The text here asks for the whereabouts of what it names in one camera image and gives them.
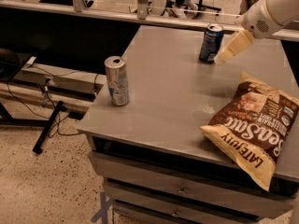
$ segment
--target wooden drawer front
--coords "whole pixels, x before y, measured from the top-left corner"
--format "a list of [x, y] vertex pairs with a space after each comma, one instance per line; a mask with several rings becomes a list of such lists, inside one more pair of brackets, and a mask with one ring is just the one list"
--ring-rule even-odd
[[89, 158], [98, 175], [258, 217], [275, 218], [292, 210], [292, 199], [290, 198], [274, 194], [262, 196], [258, 190], [251, 189], [248, 190], [248, 193], [244, 190], [241, 192], [241, 188], [238, 186], [216, 183], [213, 180], [206, 182], [200, 176], [187, 175], [101, 153], [91, 152]]
[[187, 219], [196, 223], [240, 224], [254, 222], [253, 220], [236, 217], [231, 214], [207, 209], [190, 203], [184, 203], [170, 197], [156, 195], [141, 189], [132, 189], [118, 183], [106, 181], [104, 183], [104, 190], [106, 195], [113, 200], [131, 203], [159, 213], [167, 214], [170, 217]]
[[136, 218], [146, 223], [163, 223], [163, 224], [194, 224], [188, 220], [183, 220], [169, 215], [164, 215], [149, 209], [137, 207], [135, 205], [130, 205], [129, 203], [121, 203], [114, 201], [113, 210], [121, 215]]

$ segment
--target drawer handle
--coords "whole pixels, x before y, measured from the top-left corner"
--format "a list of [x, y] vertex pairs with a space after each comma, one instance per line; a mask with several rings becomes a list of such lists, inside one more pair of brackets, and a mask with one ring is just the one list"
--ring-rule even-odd
[[175, 218], [178, 218], [178, 217], [179, 217], [177, 211], [174, 211], [174, 212], [172, 213], [171, 216], [172, 216], [172, 217], [175, 217]]
[[178, 194], [185, 195], [185, 194], [187, 194], [187, 192], [185, 191], [185, 188], [182, 187], [180, 190], [178, 190]]

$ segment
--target can lid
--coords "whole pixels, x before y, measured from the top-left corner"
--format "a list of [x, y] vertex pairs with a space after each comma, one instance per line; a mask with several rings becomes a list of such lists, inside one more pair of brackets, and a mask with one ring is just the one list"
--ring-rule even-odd
[[211, 31], [214, 31], [214, 32], [223, 31], [223, 27], [218, 23], [210, 23], [207, 28]]
[[125, 61], [120, 56], [110, 56], [105, 59], [105, 66], [111, 69], [118, 69], [125, 65]]

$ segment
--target gray tabletop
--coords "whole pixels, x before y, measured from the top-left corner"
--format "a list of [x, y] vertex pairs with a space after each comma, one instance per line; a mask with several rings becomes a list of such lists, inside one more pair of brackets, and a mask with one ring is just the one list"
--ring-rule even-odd
[[[242, 71], [290, 95], [298, 86], [280, 41], [261, 39], [225, 65], [198, 60], [203, 32], [142, 26], [122, 56], [130, 103], [114, 106], [107, 85], [78, 126], [80, 132], [237, 168], [199, 127], [227, 105]], [[281, 152], [276, 175], [299, 181], [299, 120]]]

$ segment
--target brown snack bag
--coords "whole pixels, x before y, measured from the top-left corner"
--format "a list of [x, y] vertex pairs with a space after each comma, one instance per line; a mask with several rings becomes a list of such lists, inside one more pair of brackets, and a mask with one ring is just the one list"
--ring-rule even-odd
[[234, 100], [200, 128], [262, 189], [269, 190], [298, 106], [298, 99], [243, 73]]

